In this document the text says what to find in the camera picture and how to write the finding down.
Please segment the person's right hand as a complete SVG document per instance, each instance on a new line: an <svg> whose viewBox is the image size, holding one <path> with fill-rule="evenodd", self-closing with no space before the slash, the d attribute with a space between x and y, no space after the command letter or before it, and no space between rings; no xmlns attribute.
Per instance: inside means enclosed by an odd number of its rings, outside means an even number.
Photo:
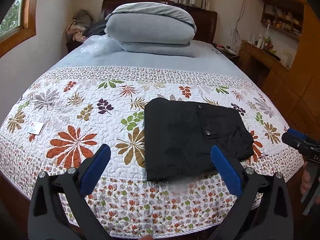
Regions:
<svg viewBox="0 0 320 240"><path fill-rule="evenodd" d="M312 182L309 172L307 171L308 162L306 161L303 165L303 175L302 175L302 183L300 186L301 194L305 194L311 188Z"/></svg>

